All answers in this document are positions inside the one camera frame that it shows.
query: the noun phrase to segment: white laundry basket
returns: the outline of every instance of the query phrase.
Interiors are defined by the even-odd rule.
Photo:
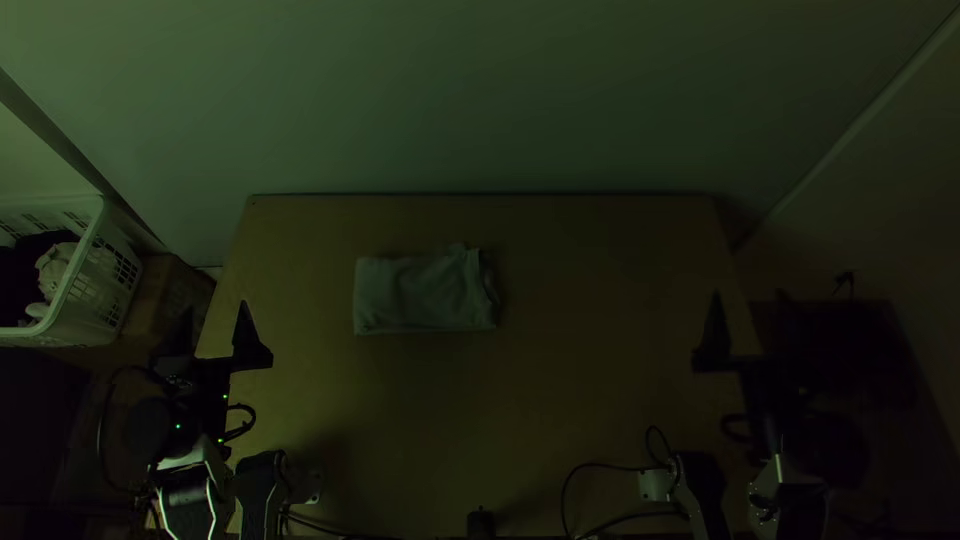
[[[113,212],[99,196],[0,202],[0,245],[12,247],[17,238],[54,230],[80,237],[47,316],[28,328],[0,327],[0,346],[113,341],[141,273],[140,259],[112,220]]]

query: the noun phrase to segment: table surface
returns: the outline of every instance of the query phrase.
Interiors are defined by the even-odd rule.
[[[353,335],[354,262],[453,242],[492,256],[504,308],[494,331]],[[502,536],[561,533],[560,487],[584,461],[651,464],[643,434],[713,453],[734,529],[746,527],[742,449],[720,417],[742,409],[737,379],[694,374],[711,293],[734,352],[758,350],[713,203],[640,196],[269,196],[244,212],[198,356],[230,353],[249,302],[272,369],[233,376],[257,410],[234,458],[285,449],[323,467],[322,504],[302,515],[367,534],[463,536],[492,510]],[[635,475],[584,471],[574,532],[649,508]],[[238,519],[231,529],[236,530]],[[617,531],[684,532],[673,517]]]

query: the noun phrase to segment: white wall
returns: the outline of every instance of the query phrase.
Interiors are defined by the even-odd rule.
[[[919,69],[737,255],[754,299],[855,269],[897,309],[960,449],[960,14]]]
[[[0,201],[100,192],[0,104]]]
[[[175,253],[278,192],[776,201],[955,0],[6,0],[0,66]]]

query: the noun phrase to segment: cable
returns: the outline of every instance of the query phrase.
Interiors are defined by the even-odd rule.
[[[613,471],[623,471],[623,472],[645,472],[652,471],[654,469],[662,469],[663,467],[624,467],[622,465],[611,465],[609,463],[594,463],[587,462],[581,463],[574,467],[568,474],[567,478],[563,481],[563,487],[560,488],[560,523],[563,525],[563,535],[569,540],[574,540],[573,536],[570,535],[570,529],[567,527],[567,486],[570,484],[570,480],[577,473],[577,471],[583,469],[608,469]]]
[[[288,520],[290,520],[290,521],[292,521],[292,522],[294,522],[294,523],[299,523],[300,525],[303,525],[304,527],[307,527],[308,529],[313,529],[313,530],[315,530],[315,531],[319,531],[319,532],[322,532],[322,533],[330,534],[330,535],[333,535],[333,536],[339,536],[339,537],[341,537],[341,538],[364,538],[364,539],[367,539],[367,540],[399,540],[398,538],[392,538],[392,537],[389,537],[389,536],[374,536],[374,535],[368,535],[368,534],[356,534],[356,533],[345,533],[345,532],[342,532],[342,531],[335,531],[335,530],[333,530],[333,529],[328,529],[328,528],[326,528],[326,527],[322,527],[322,526],[320,526],[320,525],[317,525],[316,523],[312,523],[312,522],[307,521],[307,520],[305,520],[305,519],[303,519],[303,518],[301,518],[301,517],[298,517],[298,516],[296,516],[296,515],[294,515],[294,514],[291,514],[289,510],[283,510],[283,511],[281,511],[281,512],[280,512],[280,516],[281,516],[281,517],[285,517],[285,518],[287,518]]]
[[[242,403],[234,403],[227,407],[227,411],[245,411],[250,415],[249,422],[243,422],[240,427],[231,429],[223,434],[223,442],[229,442],[237,437],[243,435],[244,433],[253,429],[254,424],[257,423],[257,411],[249,405],[244,405]]]
[[[591,536],[593,536],[593,535],[595,535],[595,534],[597,534],[597,533],[600,533],[600,532],[602,532],[602,531],[605,530],[605,529],[608,529],[608,528],[610,528],[610,527],[613,527],[614,525],[618,525],[618,524],[620,524],[620,523],[623,523],[624,521],[630,521],[630,520],[632,520],[632,519],[639,519],[639,518],[645,518],[645,517],[657,517],[657,516],[682,516],[682,515],[683,515],[682,513],[677,512],[676,510],[661,510],[661,511],[655,511],[655,512],[637,512],[637,513],[635,513],[635,514],[628,514],[628,515],[626,515],[626,516],[618,517],[618,518],[615,518],[615,519],[611,519],[610,521],[601,523],[600,525],[597,525],[596,527],[590,529],[589,531],[581,534],[581,535],[578,536],[575,540],[581,540],[581,539],[583,539],[583,538],[590,538]]]
[[[663,443],[663,448],[667,451],[667,461],[664,461],[657,457],[657,454],[653,451],[653,445],[650,444],[650,435],[656,433],[660,437],[660,442]],[[683,476],[683,468],[680,466],[680,455],[673,451],[673,447],[670,446],[670,442],[667,441],[667,436],[663,434],[663,430],[658,428],[655,424],[650,424],[647,427],[647,431],[643,434],[644,444],[647,446],[647,455],[650,456],[650,459],[654,461],[657,465],[661,467],[670,468],[670,460],[673,460],[673,467],[676,471],[676,474],[673,476],[673,485],[670,486],[670,491],[668,493],[673,493],[673,490],[677,489],[677,486],[680,485],[680,479]]]
[[[293,492],[293,487],[290,485],[290,481],[287,480],[287,475],[283,474],[283,462],[287,459],[287,452],[285,450],[277,450],[276,457],[274,458],[273,466],[277,471],[277,476],[280,477],[280,481],[283,482],[284,487],[287,488],[287,496]]]
[[[653,451],[653,445],[650,444],[650,435],[652,433],[656,433],[660,436],[660,441],[663,443],[663,447],[667,451],[667,461],[658,458],[657,454]],[[661,431],[660,428],[651,424],[650,427],[647,428],[647,431],[643,434],[643,441],[647,446],[647,455],[650,456],[650,459],[652,459],[654,463],[660,465],[661,467],[670,466],[669,460],[674,459],[677,454],[673,451],[673,448],[670,448],[670,443],[667,442],[667,436],[663,434],[663,431]]]
[[[143,486],[141,489],[134,491],[132,489],[126,488],[117,484],[113,481],[113,478],[110,477],[110,473],[107,470],[107,457],[104,452],[104,432],[106,429],[104,426],[107,423],[107,415],[109,414],[110,402],[113,400],[113,393],[117,389],[115,383],[117,377],[126,370],[139,371],[144,373],[148,378],[150,377],[150,370],[141,366],[121,366],[114,370],[110,375],[110,379],[107,381],[109,385],[107,387],[107,393],[103,398],[103,408],[100,410],[100,418],[97,420],[97,458],[100,460],[100,472],[103,476],[103,480],[112,487],[113,489],[131,495],[133,497],[140,497],[143,495]]]

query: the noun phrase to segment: folded towel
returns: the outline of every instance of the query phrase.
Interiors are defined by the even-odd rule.
[[[479,249],[434,256],[357,260],[353,331],[358,336],[491,330],[497,296]]]

